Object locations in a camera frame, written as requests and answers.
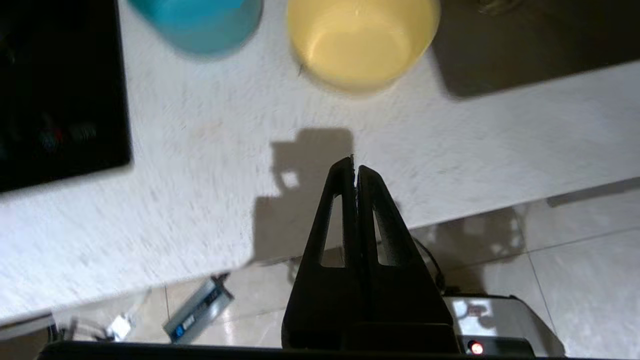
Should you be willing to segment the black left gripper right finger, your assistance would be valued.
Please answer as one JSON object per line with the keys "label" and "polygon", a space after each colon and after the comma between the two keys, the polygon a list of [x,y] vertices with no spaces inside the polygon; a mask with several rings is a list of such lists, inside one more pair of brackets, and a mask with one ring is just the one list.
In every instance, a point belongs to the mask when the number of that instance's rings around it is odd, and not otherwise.
{"label": "black left gripper right finger", "polygon": [[456,351],[453,317],[382,176],[358,169],[364,330],[377,350]]}

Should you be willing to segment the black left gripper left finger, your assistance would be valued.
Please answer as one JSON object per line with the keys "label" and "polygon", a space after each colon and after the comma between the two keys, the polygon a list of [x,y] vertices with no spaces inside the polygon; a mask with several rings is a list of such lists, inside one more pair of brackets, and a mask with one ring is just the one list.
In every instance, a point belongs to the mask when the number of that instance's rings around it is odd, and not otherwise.
{"label": "black left gripper left finger", "polygon": [[[364,262],[358,230],[354,160],[327,174],[282,321],[285,349],[338,350],[345,331],[363,319]],[[342,268],[322,265],[334,200],[342,198]]]}

